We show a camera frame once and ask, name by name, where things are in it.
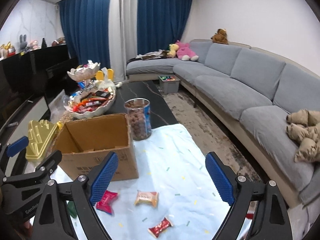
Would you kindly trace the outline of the red pink snack bag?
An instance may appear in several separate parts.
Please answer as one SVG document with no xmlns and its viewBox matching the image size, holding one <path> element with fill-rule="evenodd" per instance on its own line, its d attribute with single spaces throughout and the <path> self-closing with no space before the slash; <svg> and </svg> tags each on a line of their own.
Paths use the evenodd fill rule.
<svg viewBox="0 0 320 240">
<path fill-rule="evenodd" d="M 118 193 L 106 190 L 102 199 L 96 203 L 96 209 L 109 215 L 113 214 L 111 204 L 117 199 Z"/>
</svg>

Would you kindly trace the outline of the dark green snack pack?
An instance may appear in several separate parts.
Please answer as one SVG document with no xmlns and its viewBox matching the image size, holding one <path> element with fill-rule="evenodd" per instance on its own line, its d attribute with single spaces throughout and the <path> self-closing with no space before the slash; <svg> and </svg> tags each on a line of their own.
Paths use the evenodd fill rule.
<svg viewBox="0 0 320 240">
<path fill-rule="evenodd" d="M 77 215 L 76 208 L 75 208 L 75 205 L 74 205 L 73 201 L 69 201 L 67 203 L 67 210 L 68 210 L 69 215 L 72 218 L 77 218 L 78 215 Z"/>
</svg>

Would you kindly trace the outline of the orange white snack packet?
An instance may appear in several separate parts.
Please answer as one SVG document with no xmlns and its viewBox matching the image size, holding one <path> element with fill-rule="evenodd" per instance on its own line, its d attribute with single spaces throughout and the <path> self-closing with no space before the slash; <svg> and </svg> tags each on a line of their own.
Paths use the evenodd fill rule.
<svg viewBox="0 0 320 240">
<path fill-rule="evenodd" d="M 156 208 L 158 204 L 158 197 L 158 192 L 144 192 L 138 190 L 134 205 L 148 204 L 151 205 L 153 208 Z"/>
</svg>

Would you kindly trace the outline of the small red candy packet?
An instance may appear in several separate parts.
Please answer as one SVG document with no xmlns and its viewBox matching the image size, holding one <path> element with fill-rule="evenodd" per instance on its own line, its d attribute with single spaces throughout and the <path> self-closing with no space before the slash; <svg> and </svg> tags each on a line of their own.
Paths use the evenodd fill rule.
<svg viewBox="0 0 320 240">
<path fill-rule="evenodd" d="M 168 228 L 173 227 L 173 223 L 167 218 L 164 217 L 161 222 L 152 228 L 148 228 L 148 232 L 155 238 L 158 238 L 161 233 L 163 233 Z"/>
</svg>

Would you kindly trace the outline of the white tv cabinet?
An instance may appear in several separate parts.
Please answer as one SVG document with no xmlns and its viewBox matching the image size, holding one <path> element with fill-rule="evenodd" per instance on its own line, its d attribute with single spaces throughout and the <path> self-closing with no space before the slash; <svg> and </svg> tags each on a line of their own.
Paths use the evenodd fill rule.
<svg viewBox="0 0 320 240">
<path fill-rule="evenodd" d="M 48 103 L 44 96 L 32 96 L 22 103 L 1 126 L 1 153 L 8 144 L 28 135 L 29 121 L 39 121 L 48 111 Z"/>
</svg>

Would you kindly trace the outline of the gold lidded candy container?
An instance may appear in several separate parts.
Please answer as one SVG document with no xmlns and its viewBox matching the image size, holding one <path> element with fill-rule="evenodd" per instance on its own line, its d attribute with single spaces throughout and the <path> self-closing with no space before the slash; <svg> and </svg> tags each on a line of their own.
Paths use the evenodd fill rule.
<svg viewBox="0 0 320 240">
<path fill-rule="evenodd" d="M 59 127 L 48 120 L 30 120 L 28 124 L 29 144 L 25 158 L 29 162 L 40 163 L 47 156 L 48 148 L 57 136 Z"/>
</svg>

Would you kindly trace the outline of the brown cardboard box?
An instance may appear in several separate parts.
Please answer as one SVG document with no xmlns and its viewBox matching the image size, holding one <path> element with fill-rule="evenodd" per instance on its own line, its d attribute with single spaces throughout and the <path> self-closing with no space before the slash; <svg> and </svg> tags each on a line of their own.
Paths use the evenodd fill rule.
<svg viewBox="0 0 320 240">
<path fill-rule="evenodd" d="M 119 159 L 113 181 L 139 178 L 129 119 L 124 113 L 65 123 L 52 150 L 61 151 L 59 166 L 72 180 L 88 174 L 109 152 Z"/>
</svg>

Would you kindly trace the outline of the light blue tablecloth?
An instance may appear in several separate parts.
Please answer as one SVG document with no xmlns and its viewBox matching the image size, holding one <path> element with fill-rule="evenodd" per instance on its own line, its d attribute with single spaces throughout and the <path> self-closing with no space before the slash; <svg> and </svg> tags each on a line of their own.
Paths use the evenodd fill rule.
<svg viewBox="0 0 320 240">
<path fill-rule="evenodd" d="M 112 239 L 152 239 L 148 228 L 167 217 L 173 227 L 160 239 L 212 239 L 229 205 L 218 194 L 205 165 L 204 155 L 180 124 L 152 131 L 148 139 L 133 141 L 139 178 L 113 181 L 118 193 L 113 214 L 98 211 Z M 134 205 L 137 191 L 158 192 L 158 204 Z"/>
</svg>

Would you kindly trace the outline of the patterned floor rug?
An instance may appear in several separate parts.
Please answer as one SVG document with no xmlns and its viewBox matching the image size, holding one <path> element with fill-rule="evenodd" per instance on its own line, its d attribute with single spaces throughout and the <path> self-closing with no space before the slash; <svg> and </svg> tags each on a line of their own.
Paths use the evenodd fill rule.
<svg viewBox="0 0 320 240">
<path fill-rule="evenodd" d="M 177 93 L 171 94 L 164 94 L 158 83 L 155 86 L 176 120 L 188 130 L 203 154 L 215 152 L 236 174 L 245 175 L 251 181 L 268 180 L 268 175 L 245 146 L 195 96 L 182 86 Z"/>
</svg>

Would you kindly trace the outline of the black television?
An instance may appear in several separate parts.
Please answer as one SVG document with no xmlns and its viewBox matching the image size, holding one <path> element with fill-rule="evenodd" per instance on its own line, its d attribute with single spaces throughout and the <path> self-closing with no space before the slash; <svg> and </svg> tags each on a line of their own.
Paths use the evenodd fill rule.
<svg viewBox="0 0 320 240">
<path fill-rule="evenodd" d="M 66 45 L 47 47 L 14 55 L 1 61 L 1 125 L 26 100 L 44 96 L 55 98 L 62 90 L 70 93 L 77 83 L 67 74 L 79 65 Z"/>
</svg>

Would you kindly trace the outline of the white tiered snack tray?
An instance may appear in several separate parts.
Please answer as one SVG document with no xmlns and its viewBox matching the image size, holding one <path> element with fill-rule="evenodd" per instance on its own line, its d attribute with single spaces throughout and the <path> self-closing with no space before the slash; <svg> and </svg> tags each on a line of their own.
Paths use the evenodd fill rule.
<svg viewBox="0 0 320 240">
<path fill-rule="evenodd" d="M 109 69 L 100 68 L 100 63 L 88 60 L 67 72 L 80 90 L 71 95 L 64 105 L 66 111 L 76 119 L 87 119 L 103 115 L 113 105 L 117 90 L 99 90 L 98 85 L 108 77 Z"/>
</svg>

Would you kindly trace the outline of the clear jar of nuts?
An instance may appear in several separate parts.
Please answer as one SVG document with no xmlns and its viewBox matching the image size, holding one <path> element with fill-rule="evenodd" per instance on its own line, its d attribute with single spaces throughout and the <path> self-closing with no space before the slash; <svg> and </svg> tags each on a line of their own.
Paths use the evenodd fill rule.
<svg viewBox="0 0 320 240">
<path fill-rule="evenodd" d="M 127 100 L 124 106 L 129 117 L 133 140 L 147 139 L 152 133 L 149 100 L 134 98 Z"/>
</svg>

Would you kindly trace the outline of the grey sectional sofa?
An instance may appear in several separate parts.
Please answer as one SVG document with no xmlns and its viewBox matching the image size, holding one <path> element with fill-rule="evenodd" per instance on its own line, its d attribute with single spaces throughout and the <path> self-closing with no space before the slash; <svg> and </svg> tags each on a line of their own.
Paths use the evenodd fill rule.
<svg viewBox="0 0 320 240">
<path fill-rule="evenodd" d="M 192 40 L 197 61 L 178 58 L 131 60 L 130 81 L 175 74 L 247 148 L 275 180 L 290 207 L 319 197 L 319 164 L 294 160 L 298 145 L 286 129 L 286 116 L 319 110 L 319 77 L 277 54 L 240 43 Z"/>
</svg>

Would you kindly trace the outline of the white plush tissue holder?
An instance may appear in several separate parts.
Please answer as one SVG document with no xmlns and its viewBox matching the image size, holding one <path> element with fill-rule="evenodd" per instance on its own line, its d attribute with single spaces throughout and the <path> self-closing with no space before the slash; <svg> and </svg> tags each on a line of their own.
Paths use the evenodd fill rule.
<svg viewBox="0 0 320 240">
<path fill-rule="evenodd" d="M 120 88 L 123 85 L 122 82 L 114 83 L 111 79 L 109 79 L 107 76 L 104 77 L 103 81 L 101 81 L 98 85 L 99 90 L 105 90 L 105 89 L 112 89 L 116 90 L 117 88 Z"/>
</svg>

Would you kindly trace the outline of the grey bunny plush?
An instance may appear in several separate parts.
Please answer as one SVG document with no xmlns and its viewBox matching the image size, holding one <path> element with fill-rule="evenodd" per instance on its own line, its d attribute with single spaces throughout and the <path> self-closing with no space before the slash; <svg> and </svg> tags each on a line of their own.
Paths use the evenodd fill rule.
<svg viewBox="0 0 320 240">
<path fill-rule="evenodd" d="M 27 36 L 20 35 L 20 51 L 25 51 L 27 45 L 28 45 Z"/>
</svg>

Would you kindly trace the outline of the grey storage bin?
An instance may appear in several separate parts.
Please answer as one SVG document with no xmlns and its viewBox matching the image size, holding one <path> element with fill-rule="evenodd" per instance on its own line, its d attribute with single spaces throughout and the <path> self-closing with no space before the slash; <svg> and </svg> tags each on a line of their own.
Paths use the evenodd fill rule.
<svg viewBox="0 0 320 240">
<path fill-rule="evenodd" d="M 164 94 L 177 93 L 180 79 L 175 75 L 159 75 L 159 85 Z"/>
</svg>

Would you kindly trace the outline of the pink plush toy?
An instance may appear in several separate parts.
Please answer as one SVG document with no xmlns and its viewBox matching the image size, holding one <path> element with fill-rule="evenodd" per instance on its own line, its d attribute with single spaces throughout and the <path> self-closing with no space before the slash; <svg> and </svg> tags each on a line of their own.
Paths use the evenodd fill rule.
<svg viewBox="0 0 320 240">
<path fill-rule="evenodd" d="M 178 59 L 182 61 L 197 61 L 199 59 L 199 56 L 191 50 L 189 43 L 183 43 L 177 40 L 175 44 L 178 45 L 176 52 Z"/>
</svg>

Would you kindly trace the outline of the brown teddy bear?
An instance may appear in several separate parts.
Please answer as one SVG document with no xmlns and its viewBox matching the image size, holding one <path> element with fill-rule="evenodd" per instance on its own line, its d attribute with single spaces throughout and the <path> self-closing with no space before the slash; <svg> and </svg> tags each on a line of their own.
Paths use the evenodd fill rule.
<svg viewBox="0 0 320 240">
<path fill-rule="evenodd" d="M 214 36 L 211 37 L 213 43 L 228 44 L 227 32 L 225 29 L 218 29 Z"/>
</svg>

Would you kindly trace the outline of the yellow plush toy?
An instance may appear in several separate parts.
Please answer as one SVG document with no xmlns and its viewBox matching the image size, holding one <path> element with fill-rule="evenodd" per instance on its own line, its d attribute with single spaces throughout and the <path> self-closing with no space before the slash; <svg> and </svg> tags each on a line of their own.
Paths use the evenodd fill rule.
<svg viewBox="0 0 320 240">
<path fill-rule="evenodd" d="M 168 58 L 174 58 L 176 57 L 176 53 L 179 50 L 179 45 L 172 43 L 169 45 L 169 50 L 167 52 L 167 57 Z"/>
</svg>

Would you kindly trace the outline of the white sheer curtain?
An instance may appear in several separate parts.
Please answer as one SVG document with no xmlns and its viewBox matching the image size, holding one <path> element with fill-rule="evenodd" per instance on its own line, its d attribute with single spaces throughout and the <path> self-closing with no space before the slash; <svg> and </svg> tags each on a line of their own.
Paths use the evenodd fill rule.
<svg viewBox="0 0 320 240">
<path fill-rule="evenodd" d="M 108 42 L 114 81 L 126 80 L 126 65 L 137 56 L 138 0 L 110 0 Z"/>
</svg>

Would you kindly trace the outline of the blue curtain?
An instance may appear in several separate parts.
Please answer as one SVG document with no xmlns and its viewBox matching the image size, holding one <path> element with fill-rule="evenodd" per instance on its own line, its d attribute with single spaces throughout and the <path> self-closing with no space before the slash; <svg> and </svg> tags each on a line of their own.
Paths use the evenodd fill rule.
<svg viewBox="0 0 320 240">
<path fill-rule="evenodd" d="M 181 39 L 193 0 L 138 0 L 137 52 L 166 49 Z M 61 0 L 60 20 L 71 56 L 110 67 L 108 16 L 110 0 Z"/>
</svg>

